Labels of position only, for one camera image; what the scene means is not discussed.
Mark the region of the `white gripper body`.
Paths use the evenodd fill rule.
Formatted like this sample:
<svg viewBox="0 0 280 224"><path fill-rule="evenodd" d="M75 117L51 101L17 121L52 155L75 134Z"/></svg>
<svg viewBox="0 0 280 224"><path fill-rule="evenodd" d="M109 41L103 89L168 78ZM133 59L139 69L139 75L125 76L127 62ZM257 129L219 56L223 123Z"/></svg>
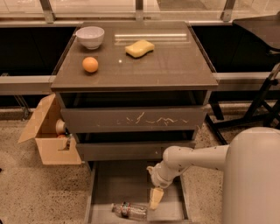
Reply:
<svg viewBox="0 0 280 224"><path fill-rule="evenodd" d="M150 179L155 187L167 188L178 176L178 172L170 168L165 162L157 163Z"/></svg>

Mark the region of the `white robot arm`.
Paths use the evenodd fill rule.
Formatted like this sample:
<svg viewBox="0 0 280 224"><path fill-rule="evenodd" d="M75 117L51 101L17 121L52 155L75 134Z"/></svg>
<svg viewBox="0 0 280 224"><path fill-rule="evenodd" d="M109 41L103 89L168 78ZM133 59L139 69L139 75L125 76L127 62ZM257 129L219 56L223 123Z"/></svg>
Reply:
<svg viewBox="0 0 280 224"><path fill-rule="evenodd" d="M147 170L152 184L165 189L191 166L223 172L222 224L280 224L279 129L246 129L210 148L171 146Z"/></svg>

